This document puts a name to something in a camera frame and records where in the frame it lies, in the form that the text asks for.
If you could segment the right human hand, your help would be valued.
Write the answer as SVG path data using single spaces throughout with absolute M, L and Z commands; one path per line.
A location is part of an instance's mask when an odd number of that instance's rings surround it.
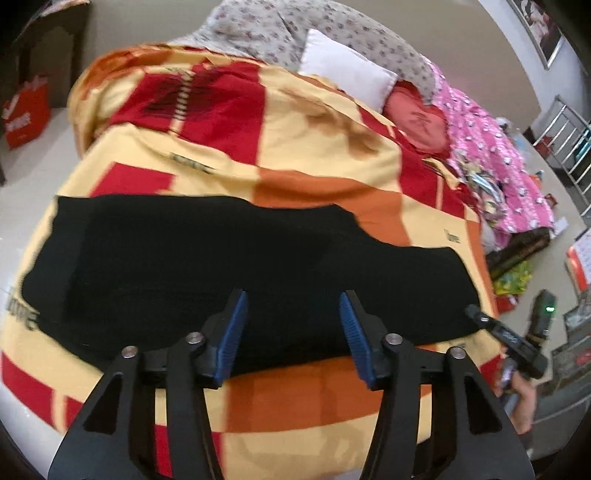
M 514 407 L 508 414 L 518 435 L 525 435 L 532 430 L 537 408 L 536 387 L 519 372 L 515 372 L 511 379 L 511 387 L 517 395 L 513 401 Z

